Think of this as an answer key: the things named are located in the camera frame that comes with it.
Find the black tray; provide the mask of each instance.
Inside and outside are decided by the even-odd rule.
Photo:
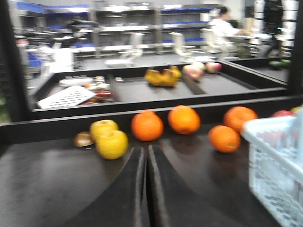
[[[147,67],[56,73],[50,76],[37,90],[32,91],[31,100],[34,105],[36,105],[36,101],[63,89],[58,86],[59,80],[66,76],[80,75],[104,76],[111,85],[114,102],[52,109],[33,107],[31,117],[32,119],[45,119],[162,108],[176,106],[180,103],[196,105],[285,95],[286,83],[264,75],[256,75],[250,70],[234,66],[229,62],[221,63],[223,68],[220,73],[207,73],[200,82],[194,82],[183,75],[180,82],[173,88],[149,85],[143,79]],[[183,66],[184,64],[178,65],[180,70]],[[168,67],[168,65],[158,66],[154,69],[162,71]],[[116,81],[116,77],[121,77],[122,81]]]
[[[288,81],[288,69],[274,69],[269,65],[270,61],[280,61],[281,59],[289,58],[257,58],[257,59],[240,59],[230,62],[249,68],[255,72],[261,73],[273,79],[277,79],[282,82]]]
[[[133,147],[142,147],[146,152],[150,144],[159,145],[189,187],[203,193],[207,202],[212,202],[226,216],[247,226],[251,220],[254,220],[254,226],[278,226],[249,191],[247,143],[243,141],[236,153],[224,155],[210,146],[207,133],[211,127],[222,123],[223,114],[234,105],[247,106],[260,117],[267,117],[302,102],[301,96],[288,96],[195,105],[192,107],[201,116],[203,124],[198,132],[189,136],[178,135],[168,127],[167,115],[171,108],[154,109],[166,129],[154,142],[140,142],[130,133],[131,119],[139,111],[2,124],[1,227],[63,225],[102,197]],[[127,133],[129,148],[123,158],[107,161],[99,157],[94,146],[73,146],[72,139],[78,132],[88,130],[92,122],[102,119],[116,121]],[[108,206],[99,203],[91,212],[103,205]],[[143,226],[148,226],[144,196],[141,211]]]

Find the plastic basket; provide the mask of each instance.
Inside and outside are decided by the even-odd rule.
[[[283,227],[303,226],[303,111],[249,121],[252,193]]]

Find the metal shelf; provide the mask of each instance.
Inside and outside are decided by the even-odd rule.
[[[142,44],[143,49],[148,48],[157,48],[160,47],[160,44]],[[116,46],[99,46],[96,49],[99,51],[124,51],[131,48],[130,45],[116,45]]]
[[[139,25],[139,26],[109,26],[109,27],[99,27],[96,30],[98,32],[121,32],[121,31],[142,31],[142,30],[155,30],[159,29],[158,25]]]
[[[153,6],[107,6],[107,7],[100,7],[96,8],[96,12],[128,12],[128,11],[148,11],[148,10],[155,10]]]
[[[55,8],[55,9],[47,9],[49,13],[87,13],[89,12],[89,8]]]
[[[38,13],[38,12],[32,12],[32,11],[26,11],[20,9],[16,9],[15,13],[22,17],[47,17],[47,14],[45,13]]]
[[[204,45],[205,41],[186,42],[187,45]],[[161,43],[162,47],[173,47],[174,43]]]
[[[173,29],[173,28],[193,28],[193,27],[205,27],[208,21],[201,21],[199,23],[180,23],[180,24],[163,24],[162,29]]]

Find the office chair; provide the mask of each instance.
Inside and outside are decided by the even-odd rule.
[[[111,59],[105,61],[109,67],[131,67],[134,64],[134,59],[143,55],[142,42],[144,33],[132,33],[130,36],[130,48],[119,52],[120,59]]]
[[[195,48],[195,46],[185,46],[184,36],[182,33],[171,32],[174,40],[174,51],[179,55],[179,60],[185,63],[191,63],[194,61],[207,62],[214,60],[211,56],[193,56],[193,53],[205,53],[202,51],[193,51],[188,48]]]

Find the red apple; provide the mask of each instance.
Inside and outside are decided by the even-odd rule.
[[[222,69],[222,65],[217,62],[208,62],[205,64],[206,70],[210,73],[218,73]]]
[[[204,71],[195,65],[185,65],[183,72],[194,80],[200,80],[204,75]]]
[[[277,112],[274,112],[274,114],[271,115],[271,117],[292,116],[294,114],[295,114],[294,112],[291,112],[289,110],[279,110]]]

